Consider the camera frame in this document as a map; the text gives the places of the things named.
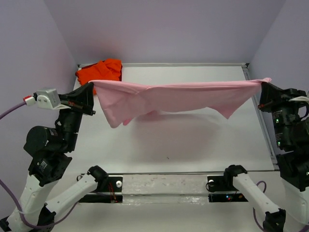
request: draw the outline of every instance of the orange cloth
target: orange cloth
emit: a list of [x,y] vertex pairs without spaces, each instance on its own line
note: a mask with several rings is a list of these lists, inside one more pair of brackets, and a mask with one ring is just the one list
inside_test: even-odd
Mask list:
[[107,59],[100,60],[98,63],[83,67],[77,71],[75,75],[81,85],[84,85],[92,80],[112,80],[121,81],[121,60]]

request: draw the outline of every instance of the pink fabric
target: pink fabric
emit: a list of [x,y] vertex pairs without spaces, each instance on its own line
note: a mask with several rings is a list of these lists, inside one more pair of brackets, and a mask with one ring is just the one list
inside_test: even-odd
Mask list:
[[229,118],[261,89],[262,82],[202,82],[146,86],[128,82],[93,80],[101,108],[112,128],[152,111],[180,112],[212,108]]

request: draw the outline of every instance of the wrinkled cloth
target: wrinkled cloth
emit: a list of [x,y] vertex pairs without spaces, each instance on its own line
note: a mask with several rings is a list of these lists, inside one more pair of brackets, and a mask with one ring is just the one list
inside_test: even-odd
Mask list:
[[121,81],[122,64],[119,59],[100,60],[96,64],[88,65],[78,70],[75,75],[81,85],[87,84],[91,80],[112,80]]
[[262,82],[201,82],[161,86],[94,80],[101,108],[112,128],[152,111],[180,112],[209,107],[225,118],[261,90]]

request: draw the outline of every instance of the gray wall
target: gray wall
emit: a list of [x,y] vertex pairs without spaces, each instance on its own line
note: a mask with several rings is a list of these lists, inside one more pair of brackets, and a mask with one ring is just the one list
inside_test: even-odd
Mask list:
[[[309,1],[287,0],[249,66],[251,78],[271,77],[281,88],[309,90]],[[275,153],[271,115],[264,113]]]
[[45,0],[77,63],[249,62],[284,0]]
[[[37,0],[0,1],[0,112],[42,87],[73,88],[76,63],[46,5]],[[20,196],[31,157],[23,150],[35,125],[53,126],[58,112],[26,107],[0,121],[0,178]],[[0,218],[13,201],[0,188]]]

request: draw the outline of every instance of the folded orange cloth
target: folded orange cloth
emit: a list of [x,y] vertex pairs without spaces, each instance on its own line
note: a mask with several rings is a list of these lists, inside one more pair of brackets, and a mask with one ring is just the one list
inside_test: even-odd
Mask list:
[[107,59],[105,61],[100,60],[96,64],[92,64],[83,67],[77,71],[75,75],[78,77],[77,80],[81,85],[84,85],[92,80],[112,80],[121,81],[121,60],[118,59]]

